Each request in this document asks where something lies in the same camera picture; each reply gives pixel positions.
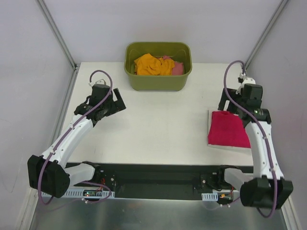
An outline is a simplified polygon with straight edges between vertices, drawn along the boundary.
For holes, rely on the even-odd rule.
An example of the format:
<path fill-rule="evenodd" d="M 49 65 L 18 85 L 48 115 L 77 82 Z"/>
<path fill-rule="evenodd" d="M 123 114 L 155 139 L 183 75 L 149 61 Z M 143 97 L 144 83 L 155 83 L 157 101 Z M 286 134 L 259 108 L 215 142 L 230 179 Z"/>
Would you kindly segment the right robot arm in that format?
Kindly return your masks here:
<path fill-rule="evenodd" d="M 240 192 L 245 207 L 280 209 L 293 192 L 293 183 L 284 178 L 277 162 L 272 142 L 270 112 L 261 107 L 263 88 L 246 83 L 239 91 L 225 87 L 218 110 L 239 116 L 248 136 L 252 159 L 253 177 L 248 179 L 239 169 L 224 167 L 216 176 L 221 189 L 229 186 Z"/>

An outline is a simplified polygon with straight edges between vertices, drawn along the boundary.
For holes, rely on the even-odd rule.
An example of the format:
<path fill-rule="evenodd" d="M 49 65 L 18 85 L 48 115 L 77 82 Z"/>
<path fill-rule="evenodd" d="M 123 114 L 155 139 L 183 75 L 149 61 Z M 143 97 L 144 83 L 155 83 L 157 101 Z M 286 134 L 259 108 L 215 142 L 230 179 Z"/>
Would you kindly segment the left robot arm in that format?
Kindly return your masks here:
<path fill-rule="evenodd" d="M 32 155 L 28 162 L 31 188 L 50 196 L 64 196 L 72 185 L 87 182 L 97 186 L 102 181 L 101 167 L 89 161 L 67 167 L 67 162 L 81 140 L 104 117 L 123 111 L 126 106 L 117 88 L 104 84 L 92 86 L 91 95 L 76 107 L 64 132 L 40 156 Z"/>

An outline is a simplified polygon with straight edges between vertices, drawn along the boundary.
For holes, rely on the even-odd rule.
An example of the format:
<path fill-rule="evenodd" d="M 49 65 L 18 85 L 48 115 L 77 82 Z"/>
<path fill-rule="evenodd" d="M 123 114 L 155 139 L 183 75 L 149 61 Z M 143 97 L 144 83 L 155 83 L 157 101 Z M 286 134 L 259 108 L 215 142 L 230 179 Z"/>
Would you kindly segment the yellow t-shirt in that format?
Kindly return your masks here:
<path fill-rule="evenodd" d="M 172 63 L 170 60 L 156 58 L 151 54 L 145 54 L 134 60 L 135 74 L 142 76 L 168 76 L 171 75 Z"/>

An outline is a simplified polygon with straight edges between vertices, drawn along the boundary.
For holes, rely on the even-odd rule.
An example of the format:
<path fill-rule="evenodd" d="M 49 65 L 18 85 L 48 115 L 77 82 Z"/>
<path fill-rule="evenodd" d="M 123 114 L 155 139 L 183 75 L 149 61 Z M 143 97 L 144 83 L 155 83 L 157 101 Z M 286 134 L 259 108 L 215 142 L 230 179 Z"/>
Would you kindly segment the salmon pink t-shirt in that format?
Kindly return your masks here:
<path fill-rule="evenodd" d="M 172 75 L 183 75 L 184 74 L 184 65 L 181 62 L 174 61 L 169 56 L 163 56 L 163 60 L 170 60 L 172 65 L 171 74 Z"/>

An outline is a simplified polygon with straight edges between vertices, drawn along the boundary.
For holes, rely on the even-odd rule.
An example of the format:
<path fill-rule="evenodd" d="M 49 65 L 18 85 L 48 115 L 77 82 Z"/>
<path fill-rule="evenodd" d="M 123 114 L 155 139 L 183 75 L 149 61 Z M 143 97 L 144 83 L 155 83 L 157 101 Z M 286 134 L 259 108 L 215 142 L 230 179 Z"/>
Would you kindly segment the green plastic bin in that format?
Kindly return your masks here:
<path fill-rule="evenodd" d="M 188 45 L 181 42 L 134 42 L 124 70 L 137 91 L 180 91 L 192 70 Z"/>

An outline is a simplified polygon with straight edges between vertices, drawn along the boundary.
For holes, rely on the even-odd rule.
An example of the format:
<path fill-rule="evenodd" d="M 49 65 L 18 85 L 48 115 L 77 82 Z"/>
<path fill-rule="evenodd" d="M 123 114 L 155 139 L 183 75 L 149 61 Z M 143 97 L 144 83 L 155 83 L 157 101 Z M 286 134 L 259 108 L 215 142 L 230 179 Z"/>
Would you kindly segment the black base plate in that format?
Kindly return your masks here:
<path fill-rule="evenodd" d="M 99 164 L 93 183 L 104 183 L 116 198 L 201 200 L 201 195 L 230 190 L 222 182 L 226 165 Z"/>

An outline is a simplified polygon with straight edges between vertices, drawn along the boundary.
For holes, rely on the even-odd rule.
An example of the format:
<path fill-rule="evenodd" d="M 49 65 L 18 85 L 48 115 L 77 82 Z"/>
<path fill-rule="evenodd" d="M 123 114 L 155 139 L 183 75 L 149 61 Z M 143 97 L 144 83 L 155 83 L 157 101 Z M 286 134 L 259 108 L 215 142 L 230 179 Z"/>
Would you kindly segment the aluminium frame rail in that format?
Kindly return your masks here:
<path fill-rule="evenodd" d="M 155 186 L 165 184 L 193 185 L 196 190 L 222 190 L 235 186 L 227 173 L 242 172 L 236 166 L 183 166 L 183 165 L 137 165 L 137 164 L 95 164 L 84 161 L 79 165 L 62 168 L 54 162 L 46 167 L 42 163 L 28 163 L 29 184 L 56 198 L 60 198 L 69 186 L 95 183 L 110 189 L 127 189 L 133 185 Z"/>

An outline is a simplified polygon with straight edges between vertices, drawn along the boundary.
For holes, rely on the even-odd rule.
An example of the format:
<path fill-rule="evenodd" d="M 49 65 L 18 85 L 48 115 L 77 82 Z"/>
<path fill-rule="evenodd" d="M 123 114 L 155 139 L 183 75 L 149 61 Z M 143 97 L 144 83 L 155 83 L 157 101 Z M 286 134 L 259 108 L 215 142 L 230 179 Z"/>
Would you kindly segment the left aluminium frame post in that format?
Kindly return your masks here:
<path fill-rule="evenodd" d="M 48 23 L 69 65 L 72 67 L 73 70 L 76 70 L 78 68 L 78 65 L 75 62 L 74 58 L 72 57 L 72 54 L 69 51 L 68 46 L 66 42 L 64 41 L 62 34 L 60 30 L 58 29 L 56 22 L 53 19 L 53 16 L 51 15 L 50 10 L 48 9 L 48 6 L 46 5 L 44 0 L 36 0 L 36 3 L 38 4 L 38 7 L 40 8 L 42 15 L 44 16 L 46 22 Z"/>

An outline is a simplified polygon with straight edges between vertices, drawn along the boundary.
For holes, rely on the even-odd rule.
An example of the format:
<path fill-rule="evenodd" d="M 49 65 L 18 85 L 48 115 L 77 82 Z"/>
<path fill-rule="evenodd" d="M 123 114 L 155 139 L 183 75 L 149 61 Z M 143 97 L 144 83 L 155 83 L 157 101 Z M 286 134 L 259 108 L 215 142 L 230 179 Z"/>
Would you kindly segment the aluminium frame post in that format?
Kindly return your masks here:
<path fill-rule="evenodd" d="M 62 34 L 60 30 L 58 29 L 56 22 L 53 19 L 53 16 L 51 15 L 50 10 L 48 9 L 48 6 L 46 5 L 44 0 L 36 0 L 36 3 L 38 4 L 38 7 L 40 8 L 42 15 L 44 16 L 46 22 L 48 23 L 69 65 L 72 67 L 73 70 L 76 70 L 78 68 L 78 65 L 75 62 L 74 58 L 72 57 L 72 54 L 69 51 L 68 46 L 66 42 L 64 41 Z"/>
<path fill-rule="evenodd" d="M 269 21 L 267 22 L 266 26 L 264 27 L 262 33 L 260 34 L 258 40 L 256 41 L 252 51 L 250 52 L 250 54 L 249 54 L 249 56 L 248 56 L 248 58 L 245 62 L 245 70 L 247 70 L 249 68 L 249 66 L 252 63 L 254 57 L 256 56 L 258 51 L 260 50 L 262 44 L 265 42 L 266 38 L 270 34 L 271 30 L 273 29 L 273 27 L 277 23 L 279 17 L 283 13 L 283 11 L 285 10 L 285 8 L 286 8 L 286 6 L 288 5 L 289 2 L 290 2 L 290 0 L 281 0 L 279 2 L 279 4 L 277 5 L 276 9 L 274 10 L 274 12 L 273 12 L 272 16 L 270 17 Z"/>

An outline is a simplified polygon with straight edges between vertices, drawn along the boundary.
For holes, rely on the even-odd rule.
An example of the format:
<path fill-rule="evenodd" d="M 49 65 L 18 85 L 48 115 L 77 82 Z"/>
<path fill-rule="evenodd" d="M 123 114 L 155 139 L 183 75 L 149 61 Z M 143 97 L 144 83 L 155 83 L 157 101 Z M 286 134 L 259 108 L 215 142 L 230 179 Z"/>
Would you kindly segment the right aluminium frame post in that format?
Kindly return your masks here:
<path fill-rule="evenodd" d="M 258 51 L 260 50 L 262 44 L 265 42 L 266 38 L 270 34 L 271 30 L 273 29 L 273 27 L 277 23 L 279 17 L 283 13 L 283 11 L 285 10 L 285 8 L 286 8 L 286 6 L 288 5 L 289 2 L 290 2 L 290 0 L 281 0 L 279 2 L 279 4 L 277 5 L 276 9 L 274 10 L 274 12 L 273 12 L 272 16 L 270 17 L 269 21 L 267 22 L 266 26 L 264 27 L 262 33 L 260 34 L 258 40 L 256 41 L 252 51 L 250 52 L 250 54 L 249 54 L 249 56 L 248 56 L 248 58 L 245 62 L 245 70 L 247 70 L 249 68 L 249 66 L 252 63 L 254 57 L 256 56 Z"/>

